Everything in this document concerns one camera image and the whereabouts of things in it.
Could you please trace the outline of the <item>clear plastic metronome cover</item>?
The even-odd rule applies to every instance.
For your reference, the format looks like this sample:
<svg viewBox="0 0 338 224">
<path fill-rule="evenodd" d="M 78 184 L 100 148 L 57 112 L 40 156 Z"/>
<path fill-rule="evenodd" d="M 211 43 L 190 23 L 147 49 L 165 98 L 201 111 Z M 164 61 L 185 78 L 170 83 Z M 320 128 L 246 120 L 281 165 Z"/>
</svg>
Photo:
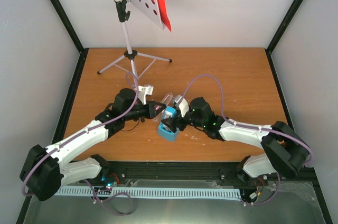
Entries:
<svg viewBox="0 0 338 224">
<path fill-rule="evenodd" d="M 165 104 L 168 106 L 173 99 L 173 94 L 171 92 L 167 93 L 166 96 L 162 99 L 161 103 Z M 152 121 L 159 123 L 162 119 L 163 113 L 165 110 L 162 110 L 159 115 L 157 115 L 155 118 L 152 119 Z"/>
</svg>

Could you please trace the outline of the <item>blue metronome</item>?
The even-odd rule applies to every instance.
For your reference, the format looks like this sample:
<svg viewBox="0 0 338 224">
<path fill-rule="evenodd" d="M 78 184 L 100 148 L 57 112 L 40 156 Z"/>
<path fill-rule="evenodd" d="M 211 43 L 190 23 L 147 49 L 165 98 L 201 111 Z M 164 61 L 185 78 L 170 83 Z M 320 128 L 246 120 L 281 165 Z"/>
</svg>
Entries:
<svg viewBox="0 0 338 224">
<path fill-rule="evenodd" d="M 177 114 L 178 112 L 176 111 L 175 108 L 171 106 L 167 106 L 161 115 L 161 122 L 158 126 L 158 130 L 157 130 L 158 135 L 162 137 L 163 139 L 170 141 L 170 142 L 174 142 L 176 140 L 180 131 L 177 129 L 176 132 L 173 132 L 168 126 L 166 126 L 162 122 L 162 120 L 167 119 L 167 118 L 176 118 Z"/>
</svg>

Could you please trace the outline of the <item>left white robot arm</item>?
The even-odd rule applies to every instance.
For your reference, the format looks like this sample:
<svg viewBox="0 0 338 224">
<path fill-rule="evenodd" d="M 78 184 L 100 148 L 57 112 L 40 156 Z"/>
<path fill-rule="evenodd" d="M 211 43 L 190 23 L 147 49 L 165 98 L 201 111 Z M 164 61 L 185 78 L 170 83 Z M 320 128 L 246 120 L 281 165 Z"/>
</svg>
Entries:
<svg viewBox="0 0 338 224">
<path fill-rule="evenodd" d="M 122 89 L 114 102 L 83 129 L 47 147 L 37 144 L 29 150 L 20 172 L 23 194 L 45 201 L 63 186 L 74 182 L 85 179 L 106 182 L 110 170 L 105 167 L 102 157 L 95 155 L 83 161 L 74 159 L 117 134 L 127 121 L 153 119 L 165 108 L 166 105 L 161 102 L 142 102 L 132 89 Z"/>
</svg>

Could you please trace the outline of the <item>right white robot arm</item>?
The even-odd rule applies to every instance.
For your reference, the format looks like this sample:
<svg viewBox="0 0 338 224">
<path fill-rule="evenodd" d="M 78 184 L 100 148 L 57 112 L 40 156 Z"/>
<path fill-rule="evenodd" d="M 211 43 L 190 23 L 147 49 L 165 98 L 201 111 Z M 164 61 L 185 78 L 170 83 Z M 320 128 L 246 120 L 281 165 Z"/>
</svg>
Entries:
<svg viewBox="0 0 338 224">
<path fill-rule="evenodd" d="M 165 109 L 158 126 L 162 138 L 175 141 L 180 132 L 192 126 L 211 139 L 239 142 L 264 151 L 240 162 L 236 174 L 242 184 L 270 173 L 295 178 L 312 156 L 310 147 L 284 122 L 260 126 L 223 118 L 202 97 L 187 102 L 177 96 L 173 104 Z"/>
</svg>

